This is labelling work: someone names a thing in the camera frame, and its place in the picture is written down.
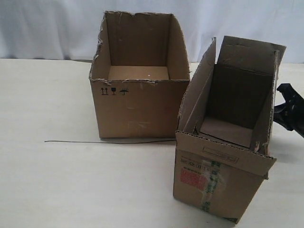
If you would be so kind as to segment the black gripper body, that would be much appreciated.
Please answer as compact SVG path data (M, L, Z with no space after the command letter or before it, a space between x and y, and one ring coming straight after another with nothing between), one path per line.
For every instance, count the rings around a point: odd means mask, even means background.
M289 98L289 121L292 129L304 137L304 99L294 89Z

